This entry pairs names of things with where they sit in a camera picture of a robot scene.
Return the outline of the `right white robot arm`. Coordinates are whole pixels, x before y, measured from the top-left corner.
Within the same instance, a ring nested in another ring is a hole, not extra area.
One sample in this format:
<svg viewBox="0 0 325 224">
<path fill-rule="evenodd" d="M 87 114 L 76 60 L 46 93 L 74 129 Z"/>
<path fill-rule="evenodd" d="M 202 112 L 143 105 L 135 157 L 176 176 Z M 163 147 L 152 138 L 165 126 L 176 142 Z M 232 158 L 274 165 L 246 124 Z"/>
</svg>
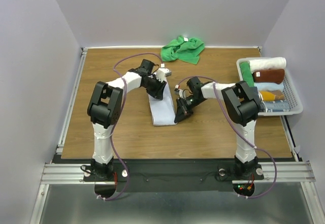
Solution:
<svg viewBox="0 0 325 224">
<path fill-rule="evenodd" d="M 186 85 L 190 91 L 189 96 L 183 95 L 179 84 L 174 89 L 179 96 L 176 99 L 174 122 L 179 123 L 191 117 L 194 107 L 207 99 L 216 99 L 236 133 L 234 174 L 239 178 L 251 175 L 258 167 L 254 131 L 262 102 L 257 90 L 245 81 L 221 84 L 210 79 L 208 82 L 202 82 L 200 76 L 188 77 Z"/>
</svg>

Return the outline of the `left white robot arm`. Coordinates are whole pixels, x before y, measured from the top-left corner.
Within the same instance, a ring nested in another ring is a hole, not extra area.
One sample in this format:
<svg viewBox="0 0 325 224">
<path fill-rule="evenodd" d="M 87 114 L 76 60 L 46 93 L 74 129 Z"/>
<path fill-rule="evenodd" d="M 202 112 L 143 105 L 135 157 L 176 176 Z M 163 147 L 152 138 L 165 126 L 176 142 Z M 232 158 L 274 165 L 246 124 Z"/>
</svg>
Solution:
<svg viewBox="0 0 325 224">
<path fill-rule="evenodd" d="M 163 99 L 166 78 L 171 75 L 171 71 L 162 64 L 154 72 L 154 66 L 153 62 L 144 59 L 139 67 L 128 70 L 120 78 L 96 83 L 87 108 L 94 131 L 94 153 L 90 169 L 83 169 L 84 173 L 101 180 L 108 180 L 116 175 L 113 170 L 112 135 L 127 93 L 143 87 L 151 97 L 160 101 Z"/>
</svg>

